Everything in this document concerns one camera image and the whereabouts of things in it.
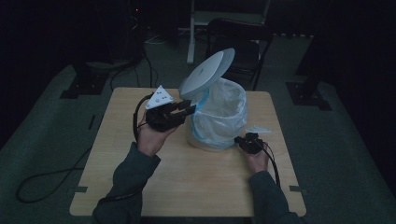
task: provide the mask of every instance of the gray sweater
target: gray sweater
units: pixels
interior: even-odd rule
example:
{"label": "gray sweater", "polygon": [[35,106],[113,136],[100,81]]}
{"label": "gray sweater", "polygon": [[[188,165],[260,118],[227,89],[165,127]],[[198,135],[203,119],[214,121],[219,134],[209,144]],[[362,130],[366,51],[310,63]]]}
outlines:
{"label": "gray sweater", "polygon": [[[138,224],[142,211],[141,190],[154,174],[161,159],[149,157],[132,143],[125,160],[113,175],[113,187],[106,202],[100,201],[93,210],[92,223]],[[295,213],[289,212],[288,202],[268,172],[258,172],[249,179],[253,192],[256,224],[301,223]]]}

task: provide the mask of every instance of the floor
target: floor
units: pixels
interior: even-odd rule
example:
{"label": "floor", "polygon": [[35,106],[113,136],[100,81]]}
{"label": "floor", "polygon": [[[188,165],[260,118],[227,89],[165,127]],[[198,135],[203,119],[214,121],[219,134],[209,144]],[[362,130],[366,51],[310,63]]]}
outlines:
{"label": "floor", "polygon": [[[110,73],[98,95],[61,99],[76,73],[67,66],[48,85],[19,129],[0,150],[0,223],[90,223],[90,217],[73,217],[68,208],[81,171],[75,171],[48,198],[21,203],[15,192],[23,179],[72,167],[89,148],[100,126],[111,90],[117,87],[177,88],[204,60],[205,44],[196,43],[195,64],[186,64],[188,37],[178,44],[154,38],[145,44],[149,62]],[[257,91],[268,91],[285,136],[300,187],[304,190],[305,223],[396,223],[396,200],[377,171],[367,148],[340,102],[333,86],[320,83],[318,90],[331,111],[294,105],[286,82],[304,82],[294,72],[310,43],[309,38],[277,36],[271,46]],[[99,70],[109,65],[91,63]],[[246,90],[251,85],[241,83]],[[87,156],[78,163],[83,168]],[[40,177],[21,191],[25,199],[48,194],[65,174]],[[233,217],[152,217],[144,223],[243,223]]]}

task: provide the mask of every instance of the equipment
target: equipment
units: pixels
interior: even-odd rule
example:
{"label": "equipment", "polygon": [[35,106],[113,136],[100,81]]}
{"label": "equipment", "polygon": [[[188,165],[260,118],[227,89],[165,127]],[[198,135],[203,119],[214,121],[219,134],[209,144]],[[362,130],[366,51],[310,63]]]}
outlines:
{"label": "equipment", "polygon": [[183,124],[186,117],[195,112],[195,105],[191,105],[190,100],[184,100],[180,103],[172,103],[173,97],[160,86],[154,93],[145,96],[137,105],[134,112],[134,139],[138,140],[137,132],[137,115],[140,106],[149,100],[146,105],[146,123],[152,129],[158,132],[166,132],[172,128]]}
{"label": "equipment", "polygon": [[[245,138],[237,136],[235,137],[235,143],[239,144],[239,146],[246,151],[248,154],[256,155],[261,150],[267,154],[268,158],[270,159],[271,163],[274,166],[275,172],[275,179],[276,184],[280,187],[280,180],[279,180],[279,173],[277,171],[276,163],[275,163],[275,156],[272,149],[268,146],[266,142],[263,142],[257,133],[246,133]],[[267,148],[271,150],[272,156],[268,153]]]}

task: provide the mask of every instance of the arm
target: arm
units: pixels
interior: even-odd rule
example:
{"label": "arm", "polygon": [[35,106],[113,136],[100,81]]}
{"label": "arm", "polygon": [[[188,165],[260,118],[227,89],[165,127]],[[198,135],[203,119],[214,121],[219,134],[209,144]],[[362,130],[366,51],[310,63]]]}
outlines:
{"label": "arm", "polygon": [[260,151],[256,155],[247,155],[247,162],[254,175],[249,179],[253,193],[253,208],[256,224],[301,223],[295,213],[289,211],[289,205],[282,189],[267,172],[268,156]]}
{"label": "arm", "polygon": [[143,202],[141,191],[161,161],[156,156],[157,152],[163,146],[166,138],[175,130],[176,128],[158,133],[148,125],[140,126],[138,144],[132,143],[125,160],[117,167],[113,175],[113,187],[106,197],[131,194],[133,196],[111,202],[99,202],[93,210],[92,223],[140,222]]}

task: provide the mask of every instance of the trash can lid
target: trash can lid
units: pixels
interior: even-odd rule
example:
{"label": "trash can lid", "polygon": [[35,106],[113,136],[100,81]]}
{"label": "trash can lid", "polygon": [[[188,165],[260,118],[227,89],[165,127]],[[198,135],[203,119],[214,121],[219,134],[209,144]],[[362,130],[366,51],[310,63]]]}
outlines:
{"label": "trash can lid", "polygon": [[181,99],[191,99],[224,75],[233,62],[234,49],[219,51],[198,65],[178,88]]}

